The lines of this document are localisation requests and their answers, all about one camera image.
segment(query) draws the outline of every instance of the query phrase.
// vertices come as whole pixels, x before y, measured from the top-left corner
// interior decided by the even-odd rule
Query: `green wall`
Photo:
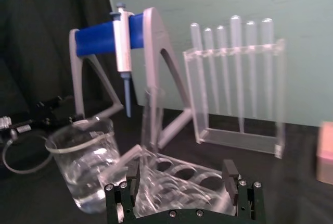
[[[141,13],[156,7],[169,31],[185,77],[182,52],[191,48],[189,25],[228,24],[232,15],[243,21],[273,18],[275,37],[287,42],[286,122],[319,125],[333,120],[333,0],[111,0]],[[132,52],[133,81],[139,103],[146,86],[142,50]],[[161,86],[165,107],[180,109],[182,102],[167,66],[162,63]]]

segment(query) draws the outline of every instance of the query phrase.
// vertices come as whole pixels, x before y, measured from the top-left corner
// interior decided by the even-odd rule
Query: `pipette tip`
[[[131,117],[131,93],[130,93],[131,73],[123,72],[121,73],[121,77],[124,79],[126,115],[127,117]]]

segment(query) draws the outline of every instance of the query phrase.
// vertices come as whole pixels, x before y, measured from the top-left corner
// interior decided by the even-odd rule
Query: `pink block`
[[[324,122],[319,133],[317,178],[333,184],[333,122]]]

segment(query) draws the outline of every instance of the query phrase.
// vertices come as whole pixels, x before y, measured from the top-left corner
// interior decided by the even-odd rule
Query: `micropipette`
[[[124,11],[125,5],[117,3],[118,12],[111,13],[113,16],[114,43],[116,46],[117,70],[124,80],[126,114],[131,117],[131,42],[129,16],[132,13]]]

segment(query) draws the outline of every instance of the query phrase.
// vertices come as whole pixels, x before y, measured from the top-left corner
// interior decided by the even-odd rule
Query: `glass beaker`
[[[105,210],[104,189],[98,175],[119,160],[110,119],[90,119],[74,122],[46,141],[80,210],[99,213]]]

